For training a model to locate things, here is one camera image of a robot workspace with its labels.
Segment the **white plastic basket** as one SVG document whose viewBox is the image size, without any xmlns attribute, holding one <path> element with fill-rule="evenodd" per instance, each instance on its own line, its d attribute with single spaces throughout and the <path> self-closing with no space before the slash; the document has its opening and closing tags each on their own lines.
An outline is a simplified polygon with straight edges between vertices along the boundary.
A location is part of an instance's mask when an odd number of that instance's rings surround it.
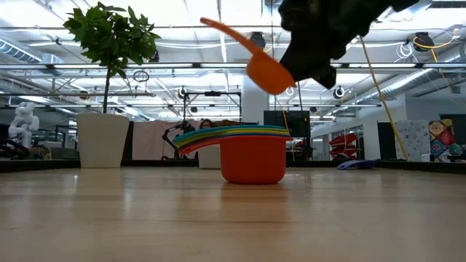
<svg viewBox="0 0 466 262">
<path fill-rule="evenodd" d="M 221 148 L 219 145 L 211 145 L 201 148 L 198 151 L 199 168 L 220 169 L 221 168 Z"/>
</svg>

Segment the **large red measuring cup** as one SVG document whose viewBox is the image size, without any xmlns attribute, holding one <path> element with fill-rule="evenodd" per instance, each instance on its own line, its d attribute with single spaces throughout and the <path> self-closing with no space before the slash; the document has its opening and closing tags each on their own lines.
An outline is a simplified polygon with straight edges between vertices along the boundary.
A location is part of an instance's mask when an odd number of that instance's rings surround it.
<svg viewBox="0 0 466 262">
<path fill-rule="evenodd" d="M 284 135 L 221 135 L 190 143 L 179 143 L 182 154 L 218 144 L 221 174 L 229 183 L 268 185 L 285 176 L 286 143 Z"/>
</svg>

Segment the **large white planter pot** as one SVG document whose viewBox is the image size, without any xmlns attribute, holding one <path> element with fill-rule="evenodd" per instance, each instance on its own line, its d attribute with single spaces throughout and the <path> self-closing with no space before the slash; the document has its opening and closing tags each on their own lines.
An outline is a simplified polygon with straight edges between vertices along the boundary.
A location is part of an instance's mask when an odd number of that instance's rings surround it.
<svg viewBox="0 0 466 262">
<path fill-rule="evenodd" d="M 130 120 L 114 114 L 76 118 L 81 168 L 120 168 Z"/>
</svg>

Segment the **green leafy tree plant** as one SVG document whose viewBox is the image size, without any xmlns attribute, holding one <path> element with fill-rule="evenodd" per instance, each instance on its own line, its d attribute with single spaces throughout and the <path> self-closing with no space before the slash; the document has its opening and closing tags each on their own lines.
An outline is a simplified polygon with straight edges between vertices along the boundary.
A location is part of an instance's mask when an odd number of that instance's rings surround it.
<svg viewBox="0 0 466 262">
<path fill-rule="evenodd" d="M 152 58 L 157 52 L 156 40 L 161 38 L 153 32 L 154 24 L 144 15 L 137 16 L 132 7 L 100 1 L 85 12 L 74 8 L 63 27 L 83 49 L 83 56 L 106 68 L 103 113 L 108 110 L 110 80 L 116 75 L 126 79 L 130 61 L 142 65 Z"/>
</svg>

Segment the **colourful patchwork quilt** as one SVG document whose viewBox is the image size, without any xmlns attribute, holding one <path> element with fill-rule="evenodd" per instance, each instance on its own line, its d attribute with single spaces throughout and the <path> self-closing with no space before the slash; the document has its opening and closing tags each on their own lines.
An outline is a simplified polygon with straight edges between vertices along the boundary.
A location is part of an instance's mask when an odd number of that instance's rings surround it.
<svg viewBox="0 0 466 262">
<path fill-rule="evenodd" d="M 453 131 L 453 121 L 442 119 L 429 123 L 430 154 L 434 162 L 447 162 L 449 146 L 456 143 Z"/>
</svg>

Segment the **white humanoid robot figure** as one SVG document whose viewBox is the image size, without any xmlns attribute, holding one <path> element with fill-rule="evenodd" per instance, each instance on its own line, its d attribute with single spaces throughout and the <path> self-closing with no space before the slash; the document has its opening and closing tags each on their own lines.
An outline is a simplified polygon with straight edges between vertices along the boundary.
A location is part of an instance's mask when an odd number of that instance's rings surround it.
<svg viewBox="0 0 466 262">
<path fill-rule="evenodd" d="M 32 132 L 39 129 L 39 118 L 33 114 L 35 107 L 35 103 L 21 102 L 15 109 L 15 118 L 8 129 L 9 138 L 18 138 L 26 148 L 31 146 Z"/>
</svg>

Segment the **white patterned panel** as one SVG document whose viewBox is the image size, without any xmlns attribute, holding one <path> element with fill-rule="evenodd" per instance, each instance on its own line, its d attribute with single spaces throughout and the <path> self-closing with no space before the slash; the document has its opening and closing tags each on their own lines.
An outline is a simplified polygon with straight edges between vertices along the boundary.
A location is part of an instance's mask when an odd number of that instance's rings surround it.
<svg viewBox="0 0 466 262">
<path fill-rule="evenodd" d="M 400 120 L 395 123 L 411 162 L 421 162 L 430 153 L 430 131 L 427 120 Z"/>
</svg>

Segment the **black monitor screen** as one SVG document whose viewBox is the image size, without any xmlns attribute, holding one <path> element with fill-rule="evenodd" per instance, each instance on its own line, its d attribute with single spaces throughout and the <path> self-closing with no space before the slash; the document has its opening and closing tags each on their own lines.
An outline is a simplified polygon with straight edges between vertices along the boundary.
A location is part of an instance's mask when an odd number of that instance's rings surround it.
<svg viewBox="0 0 466 262">
<path fill-rule="evenodd" d="M 310 137 L 308 111 L 264 111 L 264 125 L 288 127 L 293 138 Z"/>
</svg>

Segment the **black tripod stand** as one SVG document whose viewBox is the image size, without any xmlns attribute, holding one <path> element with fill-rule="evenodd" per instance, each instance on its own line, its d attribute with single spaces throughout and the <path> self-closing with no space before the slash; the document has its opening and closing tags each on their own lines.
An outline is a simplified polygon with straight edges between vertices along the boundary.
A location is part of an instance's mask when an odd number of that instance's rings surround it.
<svg viewBox="0 0 466 262">
<path fill-rule="evenodd" d="M 183 120 L 180 124 L 177 124 L 176 126 L 170 127 L 166 129 L 162 135 L 162 139 L 164 141 L 162 145 L 162 157 L 161 160 L 178 160 L 178 159 L 188 159 L 187 156 L 185 155 L 180 155 L 178 147 L 173 143 L 173 141 L 168 137 L 168 134 L 172 131 L 175 130 L 181 130 L 183 134 L 186 134 L 188 132 L 193 132 L 195 131 L 195 128 L 188 123 L 186 120 Z M 173 150 L 173 158 L 169 158 L 168 156 L 165 155 L 165 145 L 168 144 Z"/>
</svg>

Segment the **pink partition screen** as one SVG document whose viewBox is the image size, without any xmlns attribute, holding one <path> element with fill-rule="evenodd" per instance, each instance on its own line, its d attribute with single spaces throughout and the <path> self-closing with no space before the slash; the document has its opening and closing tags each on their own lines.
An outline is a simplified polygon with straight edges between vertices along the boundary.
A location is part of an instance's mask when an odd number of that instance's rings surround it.
<svg viewBox="0 0 466 262">
<path fill-rule="evenodd" d="M 135 122 L 133 125 L 132 158 L 133 160 L 161 160 L 166 156 L 172 159 L 175 149 L 164 141 L 165 130 L 181 124 L 154 120 L 151 122 Z"/>
</svg>

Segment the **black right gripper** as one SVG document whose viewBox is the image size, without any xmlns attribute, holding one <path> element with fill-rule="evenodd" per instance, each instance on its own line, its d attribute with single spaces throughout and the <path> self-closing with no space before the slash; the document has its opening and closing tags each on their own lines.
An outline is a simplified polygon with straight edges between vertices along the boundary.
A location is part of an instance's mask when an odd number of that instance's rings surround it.
<svg viewBox="0 0 466 262">
<path fill-rule="evenodd" d="M 280 60 L 295 82 L 313 78 L 327 90 L 336 85 L 330 59 L 345 55 L 347 44 L 365 35 L 390 0 L 283 0 L 278 12 L 291 41 Z"/>
</svg>

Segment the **small orange measuring cup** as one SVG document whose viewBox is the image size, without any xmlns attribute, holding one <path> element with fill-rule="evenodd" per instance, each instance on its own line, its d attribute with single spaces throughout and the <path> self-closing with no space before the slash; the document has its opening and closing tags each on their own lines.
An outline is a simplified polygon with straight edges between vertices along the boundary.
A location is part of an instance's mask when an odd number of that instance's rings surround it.
<svg viewBox="0 0 466 262">
<path fill-rule="evenodd" d="M 270 95 L 279 95 L 289 87 L 296 87 L 296 82 L 285 67 L 258 48 L 251 40 L 223 23 L 206 17 L 201 17 L 200 22 L 232 37 L 252 54 L 246 65 L 246 73 L 263 91 Z"/>
</svg>

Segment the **small purple measuring cup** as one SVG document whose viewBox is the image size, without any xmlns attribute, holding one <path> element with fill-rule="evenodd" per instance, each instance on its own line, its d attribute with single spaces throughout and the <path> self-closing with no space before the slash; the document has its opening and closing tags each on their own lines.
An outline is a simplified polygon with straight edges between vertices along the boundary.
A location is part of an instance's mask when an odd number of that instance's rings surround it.
<svg viewBox="0 0 466 262">
<path fill-rule="evenodd" d="M 338 170 L 350 170 L 350 169 L 359 169 L 359 170 L 371 170 L 375 168 L 375 160 L 350 160 L 343 162 L 337 166 Z"/>
</svg>

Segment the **red storage rack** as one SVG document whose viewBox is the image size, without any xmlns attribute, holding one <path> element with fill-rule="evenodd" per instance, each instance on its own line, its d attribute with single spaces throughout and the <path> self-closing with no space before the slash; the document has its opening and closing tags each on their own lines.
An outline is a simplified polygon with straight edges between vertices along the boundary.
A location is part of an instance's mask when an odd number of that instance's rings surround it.
<svg viewBox="0 0 466 262">
<path fill-rule="evenodd" d="M 335 158 L 340 154 L 348 156 L 350 159 L 355 159 L 359 148 L 356 146 L 357 136 L 351 132 L 349 134 L 339 135 L 329 142 L 331 147 L 330 155 Z"/>
</svg>

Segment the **black table edge rail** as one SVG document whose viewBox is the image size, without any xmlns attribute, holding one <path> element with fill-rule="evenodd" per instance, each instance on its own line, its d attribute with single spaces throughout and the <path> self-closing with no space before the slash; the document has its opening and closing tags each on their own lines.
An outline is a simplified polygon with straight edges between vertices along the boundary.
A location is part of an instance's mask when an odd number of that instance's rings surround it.
<svg viewBox="0 0 466 262">
<path fill-rule="evenodd" d="M 337 167 L 339 162 L 330 161 L 287 161 L 286 167 L 327 168 Z M 198 167 L 199 162 L 193 159 L 185 160 L 123 160 L 123 167 Z M 394 170 L 412 170 L 422 172 L 439 172 L 466 175 L 466 163 L 446 162 L 404 162 L 376 160 L 375 167 Z M 80 168 L 78 159 L 59 160 L 18 160 L 0 161 L 0 173 L 25 172 L 33 170 L 54 170 Z"/>
</svg>

